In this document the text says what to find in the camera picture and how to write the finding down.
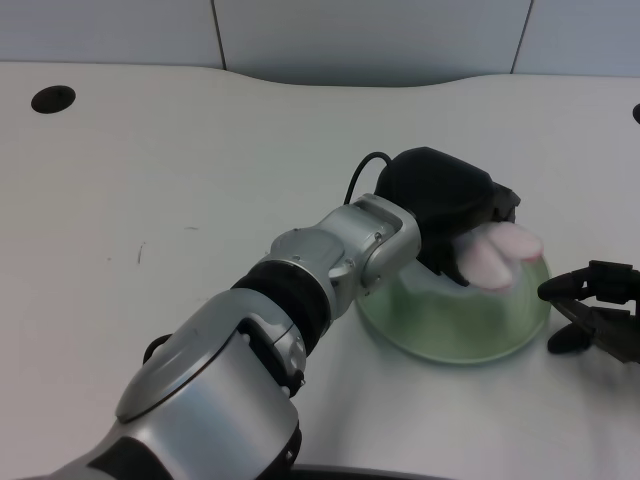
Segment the white table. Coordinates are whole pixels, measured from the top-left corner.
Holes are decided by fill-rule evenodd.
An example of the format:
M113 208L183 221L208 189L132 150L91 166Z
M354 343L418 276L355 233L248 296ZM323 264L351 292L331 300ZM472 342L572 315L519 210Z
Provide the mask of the white table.
M522 198L555 273L640 266L640 79L495 76L410 89L182 67L0 64L0 477L91 448L142 353L316 223L367 153L427 145ZM76 90L39 115L41 88ZM372 190L367 169L360 193ZM143 245L140 264L138 251ZM563 325L558 314L550 331ZM595 350L453 368L352 308L295 399L300 462L463 480L637 479L640 373Z

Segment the pink object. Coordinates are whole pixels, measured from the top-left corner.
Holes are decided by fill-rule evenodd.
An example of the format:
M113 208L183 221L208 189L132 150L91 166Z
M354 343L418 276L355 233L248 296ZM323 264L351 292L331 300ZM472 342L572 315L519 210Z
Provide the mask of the pink object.
M495 223L487 227L485 234L498 251L510 260L533 261L542 256L542 240L520 225Z
M505 260L482 233L471 235L473 238L458 255L460 273L471 285L483 290L509 288L514 277Z

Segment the silver arm segment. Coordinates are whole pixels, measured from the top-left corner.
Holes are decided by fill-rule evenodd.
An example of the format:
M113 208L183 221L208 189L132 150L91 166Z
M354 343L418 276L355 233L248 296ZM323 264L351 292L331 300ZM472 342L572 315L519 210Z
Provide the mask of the silver arm segment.
M310 273L327 296L333 321L358 295L369 295L415 259L420 246L409 212L365 194L311 228L279 236L261 262L285 262Z
M286 264L310 276L328 305L326 329L356 296L415 259L420 244L411 214L364 195L281 235L257 266ZM102 442L48 478L277 478L301 441L282 385L304 384L310 350L300 318L284 307L247 288L213 297L134 376Z

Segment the gray wall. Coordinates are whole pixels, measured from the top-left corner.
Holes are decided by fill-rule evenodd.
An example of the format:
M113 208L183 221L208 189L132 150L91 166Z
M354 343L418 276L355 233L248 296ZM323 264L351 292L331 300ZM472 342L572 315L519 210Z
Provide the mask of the gray wall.
M226 60L246 75L324 85L424 85L514 65L640 75L640 0L535 0L529 16L530 0L214 2L224 56L210 0L2 0L0 61Z
M535 0L515 73L640 75L640 0Z
M277 82L405 86L509 73L529 0L215 0L227 67Z
M209 0L2 0L0 60L222 66Z

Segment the robotic arm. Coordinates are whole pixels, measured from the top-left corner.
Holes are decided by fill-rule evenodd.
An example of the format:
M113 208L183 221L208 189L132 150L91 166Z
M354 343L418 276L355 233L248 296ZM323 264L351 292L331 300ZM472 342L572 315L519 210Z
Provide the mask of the robotic arm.
M483 222L513 221L518 203L460 160L405 152L376 195L281 235L209 300L133 377L106 437L48 478L279 478L302 438L290 397L331 323L416 258L464 284L448 242Z

